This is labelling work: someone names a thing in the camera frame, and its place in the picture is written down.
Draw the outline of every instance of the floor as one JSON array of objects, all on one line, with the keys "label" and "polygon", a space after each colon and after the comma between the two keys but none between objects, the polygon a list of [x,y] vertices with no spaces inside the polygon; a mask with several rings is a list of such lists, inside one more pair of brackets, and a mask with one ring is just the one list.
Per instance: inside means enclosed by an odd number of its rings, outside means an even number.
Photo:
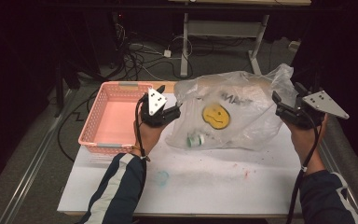
[{"label": "floor", "polygon": [[[289,43],[287,39],[274,43],[262,43],[257,60],[263,74],[281,63],[291,63],[295,53],[287,48]],[[239,70],[252,72],[247,50],[252,49],[253,44],[252,39],[194,39],[192,55],[189,57],[192,68],[190,78]],[[138,80],[180,80],[178,78],[180,60],[153,61],[161,57],[159,54],[166,49],[165,47],[152,42],[139,41],[131,48],[147,51],[137,52],[142,57],[138,56],[135,60],[136,63],[143,61],[143,70],[139,73],[131,70],[133,62],[128,58],[125,59],[128,66],[127,73],[123,70],[113,79],[124,77],[127,80],[136,78]],[[172,52],[173,58],[180,57],[178,49],[172,47]],[[111,71],[109,64],[102,65],[103,74]],[[72,168],[72,162],[62,154],[60,144],[69,157],[76,156],[79,147],[77,138],[87,118],[87,107],[84,105],[76,107],[98,90],[100,85],[84,74],[80,74],[79,79],[80,89],[67,92],[65,109],[58,118],[54,117],[57,111],[54,92],[50,95],[50,105],[29,127],[27,134],[23,136],[7,167],[0,175],[0,223],[76,223],[79,220],[79,217],[57,212],[63,188]],[[21,182],[25,176],[29,177],[27,183]],[[284,222],[284,219],[141,219],[140,223],[184,221],[186,223],[280,224]],[[294,223],[303,222],[297,219]]]}]

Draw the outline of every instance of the yellow smiley face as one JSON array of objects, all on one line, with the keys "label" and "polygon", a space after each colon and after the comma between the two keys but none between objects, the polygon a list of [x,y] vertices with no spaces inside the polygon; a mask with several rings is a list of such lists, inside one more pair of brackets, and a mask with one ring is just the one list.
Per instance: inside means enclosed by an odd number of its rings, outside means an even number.
[{"label": "yellow smiley face", "polygon": [[202,110],[202,118],[215,129],[225,129],[230,121],[228,112],[220,104],[205,106]]}]

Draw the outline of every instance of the plastic bag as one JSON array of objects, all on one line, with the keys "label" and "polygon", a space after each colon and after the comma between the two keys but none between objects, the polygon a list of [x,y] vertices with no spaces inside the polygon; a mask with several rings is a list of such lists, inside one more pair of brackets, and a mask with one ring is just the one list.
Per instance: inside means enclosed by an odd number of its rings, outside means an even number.
[{"label": "plastic bag", "polygon": [[261,149],[282,126],[272,92],[284,103],[296,99],[293,68],[281,64],[265,76],[246,72],[208,75],[177,82],[174,94],[181,117],[167,144],[179,148]]}]

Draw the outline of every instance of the sleeve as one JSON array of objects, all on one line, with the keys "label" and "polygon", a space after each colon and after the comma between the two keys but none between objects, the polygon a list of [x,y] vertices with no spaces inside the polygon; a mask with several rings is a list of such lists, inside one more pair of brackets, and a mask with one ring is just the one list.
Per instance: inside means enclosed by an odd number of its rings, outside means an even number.
[{"label": "sleeve", "polygon": [[116,155],[79,223],[132,223],[143,174],[139,157],[124,153]]},{"label": "sleeve", "polygon": [[305,223],[358,224],[358,215],[346,201],[348,184],[341,175],[320,171],[304,177],[300,202]]}]

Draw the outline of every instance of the plastic basket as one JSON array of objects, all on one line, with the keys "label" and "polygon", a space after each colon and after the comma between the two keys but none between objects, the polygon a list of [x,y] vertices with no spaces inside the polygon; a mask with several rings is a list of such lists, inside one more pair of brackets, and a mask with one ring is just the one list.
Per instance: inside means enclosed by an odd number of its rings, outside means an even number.
[{"label": "plastic basket", "polygon": [[135,107],[149,88],[153,88],[150,83],[104,82],[79,136],[79,144],[92,153],[130,152],[135,143]]}]

